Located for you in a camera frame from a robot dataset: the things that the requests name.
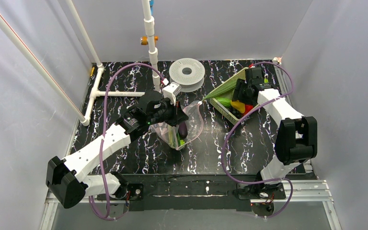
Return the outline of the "yellow toy lemon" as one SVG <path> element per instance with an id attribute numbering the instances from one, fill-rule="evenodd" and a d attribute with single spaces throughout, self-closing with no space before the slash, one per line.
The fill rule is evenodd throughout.
<path id="1" fill-rule="evenodd" d="M 230 102 L 233 109 L 237 110 L 239 113 L 244 114 L 245 113 L 245 104 L 240 102 L 239 100 L 231 101 Z"/>

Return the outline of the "purple toy eggplant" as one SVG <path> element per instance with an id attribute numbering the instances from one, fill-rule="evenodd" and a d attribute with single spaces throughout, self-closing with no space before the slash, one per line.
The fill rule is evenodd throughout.
<path id="1" fill-rule="evenodd" d="M 179 135 L 180 139 L 186 139 L 187 138 L 187 136 L 188 136 L 188 129 L 187 129 L 186 122 L 182 122 L 178 126 L 178 135 Z"/>

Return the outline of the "clear pink zip top bag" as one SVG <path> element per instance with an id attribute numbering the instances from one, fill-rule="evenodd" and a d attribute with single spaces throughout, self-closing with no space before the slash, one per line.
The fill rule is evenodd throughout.
<path id="1" fill-rule="evenodd" d="M 204 119 L 201 115 L 202 102 L 194 101 L 183 108 L 188 119 L 177 126 L 167 123 L 158 123 L 150 126 L 150 131 L 175 150 L 181 150 L 185 145 L 199 137 L 204 128 Z"/>

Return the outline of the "dark toy grape bunch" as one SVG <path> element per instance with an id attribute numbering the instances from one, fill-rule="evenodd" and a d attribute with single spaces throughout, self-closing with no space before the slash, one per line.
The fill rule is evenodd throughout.
<path id="1" fill-rule="evenodd" d="M 237 119 L 240 119 L 243 117 L 243 114 L 241 112 L 239 112 L 237 109 L 235 108 L 230 108 L 230 112 L 232 115 L 234 115 Z"/>

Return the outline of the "toy celery stalk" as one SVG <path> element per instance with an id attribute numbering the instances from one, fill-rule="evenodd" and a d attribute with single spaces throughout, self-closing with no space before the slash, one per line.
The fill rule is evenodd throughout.
<path id="1" fill-rule="evenodd" d="M 175 126 L 167 126 L 168 128 L 168 144 L 171 148 L 176 149 L 179 147 L 179 141 L 177 139 L 177 130 Z"/>

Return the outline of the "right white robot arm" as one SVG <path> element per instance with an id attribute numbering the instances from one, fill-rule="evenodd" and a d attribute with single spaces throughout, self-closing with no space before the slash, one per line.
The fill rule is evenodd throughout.
<path id="1" fill-rule="evenodd" d="M 275 155 L 257 175 L 262 189 L 273 188 L 292 169 L 317 155 L 317 120 L 295 110 L 260 67 L 250 67 L 244 75 L 236 82 L 231 106 L 244 116 L 263 108 L 277 124 Z"/>

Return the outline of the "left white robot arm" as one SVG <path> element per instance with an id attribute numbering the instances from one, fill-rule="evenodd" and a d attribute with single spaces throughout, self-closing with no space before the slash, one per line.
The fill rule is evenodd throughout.
<path id="1" fill-rule="evenodd" d="M 136 105 L 120 116 L 104 134 L 79 151 L 48 162 L 46 185 L 64 208 L 77 205 L 88 196 L 109 194 L 121 199 L 128 193 L 128 181 L 116 172 L 91 175 L 103 161 L 148 132 L 154 124 L 177 126 L 188 120 L 176 100 L 178 90 L 166 87 L 162 93 L 147 91 Z"/>

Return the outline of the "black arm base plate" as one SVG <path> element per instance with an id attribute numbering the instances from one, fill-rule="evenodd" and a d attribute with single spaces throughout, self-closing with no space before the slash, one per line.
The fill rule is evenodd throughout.
<path id="1" fill-rule="evenodd" d="M 235 209 L 251 211 L 251 203 L 286 200 L 284 187 L 260 198 L 224 174 L 125 174 L 129 210 Z"/>

